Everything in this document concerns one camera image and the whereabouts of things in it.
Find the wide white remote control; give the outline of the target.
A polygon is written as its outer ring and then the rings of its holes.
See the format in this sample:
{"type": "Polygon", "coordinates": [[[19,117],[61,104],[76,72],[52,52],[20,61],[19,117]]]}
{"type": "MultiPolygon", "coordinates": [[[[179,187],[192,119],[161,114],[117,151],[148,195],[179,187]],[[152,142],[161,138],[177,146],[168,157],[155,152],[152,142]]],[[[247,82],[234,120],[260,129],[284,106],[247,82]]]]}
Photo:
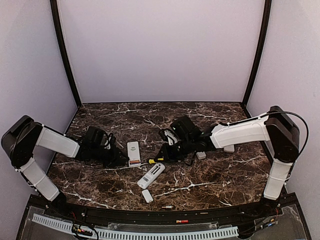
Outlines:
{"type": "Polygon", "coordinates": [[[130,161],[141,162],[140,148],[139,143],[137,141],[131,141],[127,143],[127,156],[129,158],[128,166],[130,161]]]}

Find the yellow handled screwdriver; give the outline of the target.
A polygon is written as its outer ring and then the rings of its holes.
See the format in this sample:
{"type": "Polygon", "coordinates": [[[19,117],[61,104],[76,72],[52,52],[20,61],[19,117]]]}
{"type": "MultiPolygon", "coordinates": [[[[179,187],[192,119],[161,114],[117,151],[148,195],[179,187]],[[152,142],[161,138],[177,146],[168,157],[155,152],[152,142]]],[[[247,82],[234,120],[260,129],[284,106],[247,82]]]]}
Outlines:
{"type": "Polygon", "coordinates": [[[152,158],[148,160],[149,164],[156,164],[156,163],[164,163],[165,159],[163,157],[160,158],[152,158]]]}

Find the white remote with battery bay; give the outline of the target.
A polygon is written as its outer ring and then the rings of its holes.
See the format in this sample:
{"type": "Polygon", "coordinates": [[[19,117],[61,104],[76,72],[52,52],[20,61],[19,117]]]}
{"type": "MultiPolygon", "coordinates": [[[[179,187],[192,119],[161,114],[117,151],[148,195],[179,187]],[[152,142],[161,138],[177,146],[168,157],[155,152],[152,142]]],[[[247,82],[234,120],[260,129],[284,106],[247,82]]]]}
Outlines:
{"type": "Polygon", "coordinates": [[[138,182],[137,185],[143,190],[147,189],[156,178],[166,169],[162,163],[155,164],[138,182]]]}

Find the white battery cover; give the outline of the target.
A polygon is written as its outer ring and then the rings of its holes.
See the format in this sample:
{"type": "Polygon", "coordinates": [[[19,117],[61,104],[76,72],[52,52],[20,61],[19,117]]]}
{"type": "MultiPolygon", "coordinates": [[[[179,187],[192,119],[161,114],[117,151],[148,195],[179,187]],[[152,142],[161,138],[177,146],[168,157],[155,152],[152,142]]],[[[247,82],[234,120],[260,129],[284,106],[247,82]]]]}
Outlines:
{"type": "Polygon", "coordinates": [[[144,189],[141,193],[147,203],[151,203],[154,200],[148,189],[144,189]]]}

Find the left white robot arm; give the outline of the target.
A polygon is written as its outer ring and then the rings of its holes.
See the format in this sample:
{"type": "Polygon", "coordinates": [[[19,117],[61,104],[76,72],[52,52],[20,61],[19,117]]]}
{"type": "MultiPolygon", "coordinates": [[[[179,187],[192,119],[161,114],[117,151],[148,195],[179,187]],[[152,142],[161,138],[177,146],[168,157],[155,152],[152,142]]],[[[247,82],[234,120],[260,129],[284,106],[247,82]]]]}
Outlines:
{"type": "Polygon", "coordinates": [[[83,136],[73,138],[28,115],[23,115],[2,136],[1,146],[14,169],[51,203],[51,210],[60,218],[67,218],[71,208],[65,203],[64,193],[39,165],[36,156],[39,148],[83,163],[96,161],[104,168],[123,166],[129,161],[128,156],[116,145],[113,133],[89,126],[83,136]]]}

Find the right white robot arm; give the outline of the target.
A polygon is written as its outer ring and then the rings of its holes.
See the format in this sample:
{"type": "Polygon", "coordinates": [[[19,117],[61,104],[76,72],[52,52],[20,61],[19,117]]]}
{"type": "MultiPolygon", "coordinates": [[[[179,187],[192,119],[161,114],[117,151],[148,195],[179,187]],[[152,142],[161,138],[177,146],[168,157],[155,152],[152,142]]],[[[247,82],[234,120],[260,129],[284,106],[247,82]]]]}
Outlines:
{"type": "Polygon", "coordinates": [[[264,188],[264,199],[255,205],[255,213],[266,217],[275,208],[274,201],[289,180],[292,169],[304,150],[300,146],[300,130],[290,116],[298,114],[272,106],[269,111],[245,120],[216,123],[204,130],[184,115],[169,128],[159,131],[163,140],[158,154],[150,164],[177,163],[191,153],[213,152],[219,149],[234,152],[235,145],[268,142],[272,148],[272,166],[264,188]]]}

